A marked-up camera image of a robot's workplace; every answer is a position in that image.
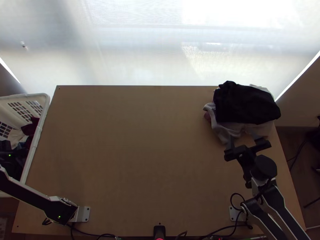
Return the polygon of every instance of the white roller shade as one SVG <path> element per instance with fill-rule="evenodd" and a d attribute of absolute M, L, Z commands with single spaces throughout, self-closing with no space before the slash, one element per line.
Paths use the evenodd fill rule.
<path fill-rule="evenodd" d="M 267 87 L 320 50 L 317 0 L 0 0 L 0 57 L 29 93 L 56 85 Z"/>

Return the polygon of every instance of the table surface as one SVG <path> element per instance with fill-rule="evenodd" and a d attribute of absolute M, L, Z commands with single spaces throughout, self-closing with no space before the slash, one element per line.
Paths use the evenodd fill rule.
<path fill-rule="evenodd" d="M 229 199 L 246 199 L 243 172 L 204 119 L 215 87 L 57 86 L 26 184 L 49 196 L 90 206 L 90 219 L 76 226 L 95 234 L 151 236 L 188 230 L 201 236 L 232 225 Z M 292 215 L 305 228 L 297 195 L 275 127 L 272 148 L 261 151 L 278 166 L 277 184 Z M 236 145 L 254 144 L 246 135 Z M 12 231 L 68 235 L 59 224 L 23 202 Z M 261 234 L 238 228 L 236 235 Z"/>

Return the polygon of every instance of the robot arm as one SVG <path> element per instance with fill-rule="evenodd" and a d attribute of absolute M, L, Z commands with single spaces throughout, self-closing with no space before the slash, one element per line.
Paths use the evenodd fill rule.
<path fill-rule="evenodd" d="M 0 166 L 0 190 L 12 197 L 44 211 L 53 222 L 66 225 L 68 222 L 87 222 L 90 208 L 80 207 L 67 198 L 47 196 L 10 177 Z"/>
<path fill-rule="evenodd" d="M 270 142 L 261 136 L 252 135 L 255 146 L 235 147 L 231 137 L 224 151 L 226 161 L 237 159 L 244 172 L 246 187 L 252 188 L 253 198 L 242 202 L 241 208 L 248 219 L 259 226 L 268 239 L 310 240 L 286 208 L 284 197 L 276 185 L 276 163 L 264 155 L 256 155 L 258 151 L 270 148 Z"/>

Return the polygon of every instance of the black cable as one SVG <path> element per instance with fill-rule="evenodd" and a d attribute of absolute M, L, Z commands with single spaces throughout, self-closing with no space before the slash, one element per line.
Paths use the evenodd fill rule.
<path fill-rule="evenodd" d="M 297 150 L 297 153 L 294 155 L 294 157 L 288 159 L 287 162 L 293 160 L 297 155 L 299 155 L 300 152 L 301 152 L 301 150 L 302 150 L 302 148 L 304 147 L 304 145 L 305 145 L 307 142 L 308 142 L 307 140 L 304 140 L 304 141 L 300 144 L 300 146 L 299 146 L 299 148 L 298 148 L 298 150 Z"/>
<path fill-rule="evenodd" d="M 319 128 L 320 128 L 320 116 L 317 116 L 317 118 L 318 118 L 318 120 L 319 120 L 319 125 L 318 125 L 317 129 L 319 129 Z M 314 138 L 315 136 L 317 136 L 317 135 L 319 135 L 319 134 L 320 134 L 320 132 L 318 131 L 318 132 L 317 132 L 314 136 L 312 136 L 312 137 Z M 290 166 L 290 168 L 289 168 L 290 171 L 291 171 L 291 169 L 293 168 L 293 165 L 296 163 L 296 161 L 297 161 L 297 159 L 298 159 L 298 156 L 299 156 L 301 150 L 303 149 L 304 145 L 305 145 L 308 141 L 309 141 L 308 139 L 304 139 L 303 142 L 300 144 L 296 155 L 295 155 L 293 158 L 290 158 L 289 160 L 287 160 L 287 162 L 289 162 L 289 161 L 291 161 L 292 159 L 294 159 L 294 161 L 292 162 L 292 164 L 291 164 L 291 166 Z"/>
<path fill-rule="evenodd" d="M 52 221 L 49 218 L 45 218 L 42 222 L 42 225 L 47 226 L 49 224 L 52 224 Z"/>
<path fill-rule="evenodd" d="M 185 237 L 187 235 L 188 231 L 184 231 L 182 233 L 179 233 L 174 240 L 178 240 L 181 236 Z"/>
<path fill-rule="evenodd" d="M 294 157 L 294 160 L 293 160 L 293 162 L 292 162 L 292 164 L 291 164 L 291 166 L 290 166 L 290 168 L 289 168 L 290 171 L 291 171 L 291 169 L 293 168 L 293 165 L 296 163 L 296 161 L 297 161 L 297 159 L 298 159 L 298 156 L 299 156 L 301 150 L 303 149 L 304 145 L 305 145 L 307 142 L 308 142 L 308 141 L 305 140 L 305 141 L 302 142 L 302 144 L 300 145 L 300 148 L 299 148 L 296 156 Z"/>
<path fill-rule="evenodd" d="M 72 240 L 74 240 L 73 232 L 72 232 L 72 231 L 73 231 L 74 224 L 75 224 L 75 222 L 72 223 L 72 227 L 70 228 L 70 236 L 71 236 L 71 239 L 72 239 Z"/>
<path fill-rule="evenodd" d="M 233 203 L 232 203 L 232 199 L 233 199 L 233 197 L 234 197 L 235 195 L 238 195 L 238 196 L 242 197 L 243 201 L 245 201 L 245 200 L 244 200 L 244 197 L 243 197 L 240 193 L 234 192 L 234 193 L 231 194 L 231 196 L 230 196 L 231 206 L 232 206 L 235 210 L 242 211 L 241 208 L 236 208 L 236 207 L 233 205 Z"/>
<path fill-rule="evenodd" d="M 220 228 L 220 229 L 218 229 L 218 230 L 216 230 L 216 231 L 214 231 L 214 232 L 211 232 L 211 233 L 209 233 L 208 235 L 201 236 L 201 237 L 199 238 L 199 240 L 202 240 L 202 239 L 204 239 L 204 238 L 210 238 L 210 237 L 226 237 L 226 238 L 227 238 L 227 237 L 231 237 L 231 236 L 235 233 L 237 227 L 248 227 L 250 230 L 253 229 L 253 227 L 252 227 L 251 225 L 249 225 L 249 224 L 247 223 L 247 221 L 245 221 L 244 224 L 240 224 L 240 225 L 237 224 L 237 223 L 238 223 L 239 216 L 240 216 L 241 213 L 243 213 L 243 210 L 241 210 L 241 211 L 238 213 L 237 218 L 236 218 L 236 223 L 235 223 L 234 225 L 226 226 L 226 227 Z M 222 231 L 222 230 L 224 230 L 224 229 L 228 229 L 228 228 L 234 228 L 233 231 L 232 231 L 232 233 L 230 233 L 229 235 L 215 235 L 215 233 L 220 232 L 220 231 Z"/>
<path fill-rule="evenodd" d="M 108 234 L 109 236 L 104 236 L 105 234 L 102 234 L 102 235 L 97 235 L 97 234 L 91 234 L 91 233 L 87 233 L 87 232 L 83 232 L 83 231 L 80 231 L 79 229 L 75 228 L 74 226 L 71 226 L 70 224 L 66 224 L 66 226 L 68 226 L 69 228 L 72 228 L 72 230 L 76 231 L 76 232 L 79 232 L 79 233 L 82 233 L 84 235 L 88 235 L 88 236 L 94 236 L 94 237 L 104 237 L 104 238 L 108 238 L 108 237 L 113 237 L 113 238 L 116 238 L 115 235 L 113 234 Z"/>
<path fill-rule="evenodd" d="M 266 184 L 262 187 L 262 189 L 258 192 L 258 194 L 254 197 L 256 200 L 258 200 L 259 197 L 267 190 L 268 187 L 271 185 L 271 178 L 268 179 Z"/>
<path fill-rule="evenodd" d="M 101 234 L 100 236 L 98 236 L 97 240 L 99 240 L 102 237 L 105 237 L 105 238 L 116 238 L 116 236 L 113 235 L 113 234 L 104 233 L 104 234 Z"/>

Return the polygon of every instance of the laundry basket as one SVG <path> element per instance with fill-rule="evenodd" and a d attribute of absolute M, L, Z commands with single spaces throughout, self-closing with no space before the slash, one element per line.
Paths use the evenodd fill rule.
<path fill-rule="evenodd" d="M 31 147 L 24 165 L 20 182 L 25 183 L 31 162 L 41 135 L 44 119 L 50 104 L 50 97 L 45 93 L 18 94 L 0 97 L 0 140 L 7 140 L 12 129 L 20 129 L 31 124 L 31 117 L 39 119 Z M 0 191 L 0 197 L 9 197 Z"/>

